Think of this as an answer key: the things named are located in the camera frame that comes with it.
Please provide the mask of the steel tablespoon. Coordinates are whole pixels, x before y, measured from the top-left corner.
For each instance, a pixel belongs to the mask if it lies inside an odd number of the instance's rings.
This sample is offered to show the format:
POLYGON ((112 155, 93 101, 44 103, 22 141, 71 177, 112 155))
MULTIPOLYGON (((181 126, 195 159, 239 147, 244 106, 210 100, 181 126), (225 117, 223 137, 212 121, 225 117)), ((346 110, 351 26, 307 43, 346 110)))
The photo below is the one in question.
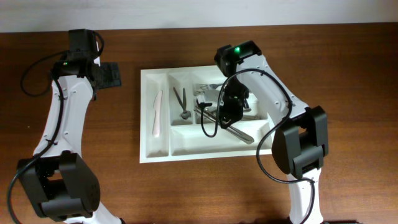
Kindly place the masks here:
POLYGON ((260 120, 260 119, 266 119, 265 116, 262 116, 260 114, 255 114, 255 115, 243 115, 244 120, 260 120))
MULTIPOLYGON (((217 106, 209 106, 205 108, 205 111, 211 113, 211 114, 215 114, 217 112, 217 106)), ((250 108, 243 108, 243 112, 244 113, 248 113, 251 112, 250 108)))

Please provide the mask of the steel fork curved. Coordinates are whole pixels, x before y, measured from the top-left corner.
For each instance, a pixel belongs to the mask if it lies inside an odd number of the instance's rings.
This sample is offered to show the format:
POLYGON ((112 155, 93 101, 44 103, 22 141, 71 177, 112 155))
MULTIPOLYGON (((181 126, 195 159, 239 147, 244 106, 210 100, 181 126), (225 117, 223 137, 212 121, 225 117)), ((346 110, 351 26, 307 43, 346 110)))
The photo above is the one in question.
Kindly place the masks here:
POLYGON ((216 90, 218 87, 222 86, 222 83, 219 84, 198 84, 197 88, 200 90, 216 90))

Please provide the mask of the steel fork straight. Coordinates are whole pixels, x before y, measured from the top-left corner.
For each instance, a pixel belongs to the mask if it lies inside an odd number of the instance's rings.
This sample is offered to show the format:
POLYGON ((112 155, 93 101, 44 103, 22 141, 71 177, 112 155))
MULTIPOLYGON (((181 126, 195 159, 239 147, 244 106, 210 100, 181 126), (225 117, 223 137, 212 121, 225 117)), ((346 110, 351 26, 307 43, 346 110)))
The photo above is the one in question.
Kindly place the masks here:
POLYGON ((211 90, 211 89, 197 90, 195 92, 196 95, 219 95, 219 93, 220 93, 219 90, 211 90))

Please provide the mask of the small teaspoon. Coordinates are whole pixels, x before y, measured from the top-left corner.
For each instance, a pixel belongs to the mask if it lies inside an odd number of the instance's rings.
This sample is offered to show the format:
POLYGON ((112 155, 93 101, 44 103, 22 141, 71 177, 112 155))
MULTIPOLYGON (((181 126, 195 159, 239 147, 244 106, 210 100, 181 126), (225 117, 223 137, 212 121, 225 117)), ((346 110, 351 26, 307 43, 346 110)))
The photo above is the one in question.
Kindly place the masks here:
POLYGON ((177 101, 178 101, 179 105, 182 107, 182 100, 183 100, 183 98, 180 97, 180 95, 178 94, 178 92, 177 92, 177 90, 176 90, 175 87, 173 87, 173 91, 174 91, 174 93, 175 93, 175 96, 177 97, 177 101))
POLYGON ((191 117, 191 112, 187 110, 187 98, 186 98, 185 88, 183 88, 182 108, 183 108, 183 113, 181 114, 182 118, 188 119, 189 117, 191 117))

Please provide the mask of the white plastic knife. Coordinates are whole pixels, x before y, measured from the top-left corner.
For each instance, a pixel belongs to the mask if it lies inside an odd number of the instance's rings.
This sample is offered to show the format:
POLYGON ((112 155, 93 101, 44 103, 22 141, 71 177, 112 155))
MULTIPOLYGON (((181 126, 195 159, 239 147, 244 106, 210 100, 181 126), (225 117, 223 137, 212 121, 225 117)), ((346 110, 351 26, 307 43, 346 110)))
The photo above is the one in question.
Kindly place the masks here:
POLYGON ((163 96, 163 91, 160 90, 157 93, 156 98, 154 100, 155 116, 154 116, 154 125, 152 128, 152 135, 155 138, 160 136, 160 113, 162 106, 162 96, 163 96))

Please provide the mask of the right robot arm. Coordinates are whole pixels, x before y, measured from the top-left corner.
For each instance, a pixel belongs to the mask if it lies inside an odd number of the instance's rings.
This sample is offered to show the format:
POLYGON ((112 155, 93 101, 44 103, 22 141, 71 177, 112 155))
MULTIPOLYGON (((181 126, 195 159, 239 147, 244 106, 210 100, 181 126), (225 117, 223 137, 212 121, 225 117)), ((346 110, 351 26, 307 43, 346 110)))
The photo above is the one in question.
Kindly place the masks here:
POLYGON ((260 150, 272 137, 272 156, 286 180, 270 178, 289 186, 291 223, 323 223, 319 184, 328 155, 328 118, 321 106, 309 107, 297 98, 272 71, 261 49, 253 42, 220 47, 214 61, 226 77, 218 97, 216 127, 226 129, 243 118, 243 108, 252 93, 274 123, 259 141, 260 150))

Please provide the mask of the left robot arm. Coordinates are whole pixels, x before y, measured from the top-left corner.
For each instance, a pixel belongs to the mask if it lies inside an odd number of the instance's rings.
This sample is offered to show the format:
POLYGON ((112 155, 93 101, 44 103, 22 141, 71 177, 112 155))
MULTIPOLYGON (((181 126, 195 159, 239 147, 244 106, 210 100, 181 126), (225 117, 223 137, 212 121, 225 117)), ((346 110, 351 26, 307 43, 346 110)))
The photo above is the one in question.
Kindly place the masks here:
POLYGON ((68 32, 69 49, 49 71, 52 102, 33 156, 21 159, 20 182, 40 218, 64 223, 123 223, 101 203, 100 183, 81 157, 86 110, 97 91, 121 86, 119 67, 101 62, 104 40, 89 29, 68 32))

